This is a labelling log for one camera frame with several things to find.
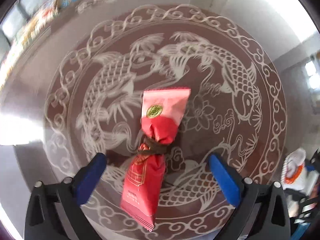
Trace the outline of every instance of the pink and red wrapper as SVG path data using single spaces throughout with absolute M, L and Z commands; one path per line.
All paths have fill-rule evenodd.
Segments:
M 140 145 L 125 175 L 121 208 L 149 231 L 154 228 L 166 165 L 164 154 L 153 152 L 152 145 L 174 141 L 189 95 L 188 88 L 143 93 L 141 129 L 149 139 Z

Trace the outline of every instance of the snack packet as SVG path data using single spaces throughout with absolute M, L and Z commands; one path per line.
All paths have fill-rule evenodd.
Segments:
M 141 129 L 147 136 L 124 178 L 121 208 L 152 231 L 165 172 L 166 148 L 177 135 L 190 89 L 143 93 Z

